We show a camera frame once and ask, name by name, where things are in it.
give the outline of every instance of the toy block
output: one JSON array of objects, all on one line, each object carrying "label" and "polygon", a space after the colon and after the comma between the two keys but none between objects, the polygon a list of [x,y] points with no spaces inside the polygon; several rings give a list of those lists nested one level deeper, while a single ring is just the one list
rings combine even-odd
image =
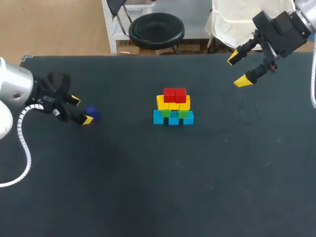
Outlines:
[{"label": "toy block", "polygon": [[157,107],[158,107],[158,110],[168,110],[169,109],[169,103],[165,103],[163,101],[163,95],[157,96]]},{"label": "toy block", "polygon": [[175,102],[175,89],[174,88],[164,88],[163,89],[163,99],[165,103]]},{"label": "toy block", "polygon": [[185,119],[189,116],[188,110],[179,110],[178,111],[178,119]]},{"label": "toy block", "polygon": [[183,119],[183,125],[192,125],[194,123],[193,111],[189,111],[189,116]]},{"label": "toy block", "polygon": [[187,101],[185,104],[179,104],[179,105],[180,105],[179,110],[190,110],[190,96],[187,95]]},{"label": "toy block", "polygon": [[171,110],[160,110],[160,115],[163,118],[170,118],[171,117]]},{"label": "toy block", "polygon": [[154,124],[163,124],[163,117],[161,117],[160,110],[154,110]]},{"label": "toy block", "polygon": [[100,114],[97,111],[97,108],[93,105],[86,107],[84,111],[86,115],[93,117],[95,120],[98,120],[100,118]]},{"label": "toy block", "polygon": [[185,88],[178,88],[175,89],[175,94],[176,94],[176,103],[186,103],[187,101],[187,92]]},{"label": "toy block", "polygon": [[169,125],[179,125],[178,112],[172,111],[169,118]]},{"label": "toy block", "polygon": [[169,109],[170,110],[179,110],[180,104],[177,103],[169,103]]}]

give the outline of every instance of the green block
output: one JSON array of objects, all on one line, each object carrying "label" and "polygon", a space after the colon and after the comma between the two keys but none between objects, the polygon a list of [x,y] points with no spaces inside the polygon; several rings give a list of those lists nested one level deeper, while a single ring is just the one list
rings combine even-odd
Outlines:
[{"label": "green block", "polygon": [[171,118],[171,110],[160,110],[161,117]]},{"label": "green block", "polygon": [[179,110],[178,111],[178,119],[185,119],[189,117],[189,111],[188,110]]}]

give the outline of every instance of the wooden floor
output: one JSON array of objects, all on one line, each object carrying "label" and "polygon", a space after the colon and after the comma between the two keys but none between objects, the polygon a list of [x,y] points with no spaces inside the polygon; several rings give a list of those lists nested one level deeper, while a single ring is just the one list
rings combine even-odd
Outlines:
[{"label": "wooden floor", "polygon": [[0,56],[19,64],[25,54],[110,55],[101,0],[0,0]]}]

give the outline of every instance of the red block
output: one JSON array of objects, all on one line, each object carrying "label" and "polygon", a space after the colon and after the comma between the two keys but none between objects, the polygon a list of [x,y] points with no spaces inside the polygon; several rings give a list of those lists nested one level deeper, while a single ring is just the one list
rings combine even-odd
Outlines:
[{"label": "red block", "polygon": [[187,92],[185,88],[175,89],[176,103],[186,103],[187,102]]},{"label": "red block", "polygon": [[163,89],[163,101],[165,103],[174,103],[175,102],[175,89],[174,88],[164,88]]}]

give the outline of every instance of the cyan block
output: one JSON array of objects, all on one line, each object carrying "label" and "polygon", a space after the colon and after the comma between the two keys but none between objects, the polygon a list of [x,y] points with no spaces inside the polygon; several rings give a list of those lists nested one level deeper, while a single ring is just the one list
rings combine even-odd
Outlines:
[{"label": "cyan block", "polygon": [[178,111],[171,111],[171,118],[178,118]]},{"label": "cyan block", "polygon": [[183,125],[192,125],[194,123],[193,111],[189,111],[189,116],[183,119]]},{"label": "cyan block", "polygon": [[163,117],[160,114],[160,110],[154,110],[154,124],[163,124]]},{"label": "cyan block", "polygon": [[171,111],[171,118],[169,118],[169,125],[179,125],[178,111]]}]

